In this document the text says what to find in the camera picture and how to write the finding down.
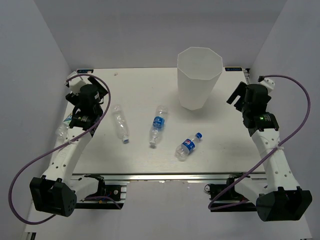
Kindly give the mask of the clear bottle blue label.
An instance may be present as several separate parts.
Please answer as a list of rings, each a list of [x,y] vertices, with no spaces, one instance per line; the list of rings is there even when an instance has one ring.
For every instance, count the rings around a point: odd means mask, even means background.
[[[149,131],[149,145],[153,149],[157,147],[158,143],[163,137],[163,131],[165,129],[168,113],[169,111],[167,106],[159,105],[156,108],[155,116]]]

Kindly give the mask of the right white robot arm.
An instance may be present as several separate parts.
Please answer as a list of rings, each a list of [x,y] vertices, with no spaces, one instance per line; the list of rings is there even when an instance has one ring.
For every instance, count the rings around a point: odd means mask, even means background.
[[[261,84],[241,82],[227,100],[242,113],[261,159],[266,175],[265,188],[245,177],[225,188],[226,195],[236,200],[240,196],[252,202],[264,222],[298,221],[312,202],[310,191],[303,190],[289,167],[280,146],[280,132],[276,117],[266,111],[271,100],[268,89]]]

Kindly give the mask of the Pepsi bottle blue cap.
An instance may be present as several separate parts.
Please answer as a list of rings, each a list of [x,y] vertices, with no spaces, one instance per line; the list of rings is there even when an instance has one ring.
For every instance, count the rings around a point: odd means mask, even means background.
[[[202,140],[200,132],[186,138],[175,150],[175,157],[179,161],[185,161],[188,156],[197,148]]]

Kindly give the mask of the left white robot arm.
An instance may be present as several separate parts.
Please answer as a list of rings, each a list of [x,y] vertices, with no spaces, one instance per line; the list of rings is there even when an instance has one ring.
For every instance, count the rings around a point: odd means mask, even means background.
[[[67,81],[71,92],[66,99],[74,106],[63,146],[57,151],[50,166],[41,177],[34,177],[30,191],[35,209],[63,217],[70,216],[77,203],[87,197],[99,200],[105,196],[104,178],[96,174],[85,174],[72,182],[74,169],[80,156],[93,138],[106,111],[102,109],[104,96],[110,92],[97,77],[86,74],[88,83],[80,80],[76,84]]]

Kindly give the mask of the clear unlabelled plastic bottle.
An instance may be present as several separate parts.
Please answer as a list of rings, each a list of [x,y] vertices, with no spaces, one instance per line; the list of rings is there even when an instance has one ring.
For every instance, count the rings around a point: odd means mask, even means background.
[[[116,104],[112,110],[112,116],[115,126],[115,131],[120,140],[124,144],[129,143],[129,127],[125,118],[125,114],[121,105]]]

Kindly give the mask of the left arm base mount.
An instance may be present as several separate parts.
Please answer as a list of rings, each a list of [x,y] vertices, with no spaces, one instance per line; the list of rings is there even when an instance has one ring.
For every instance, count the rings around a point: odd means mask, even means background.
[[[86,174],[71,180],[76,194],[77,209],[121,210],[124,206],[127,185],[121,181],[109,181],[97,174]]]

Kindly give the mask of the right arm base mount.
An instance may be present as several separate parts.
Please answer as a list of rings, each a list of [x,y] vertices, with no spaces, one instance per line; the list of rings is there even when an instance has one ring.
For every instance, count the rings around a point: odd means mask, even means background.
[[[208,183],[204,186],[204,192],[210,195],[209,200],[212,201],[220,192],[231,185],[239,174],[230,175],[225,183]],[[237,193],[235,188],[231,188],[221,197],[219,197],[211,206],[211,208],[217,208],[210,210],[214,212],[256,212],[256,207],[253,203],[249,202],[243,195]]]

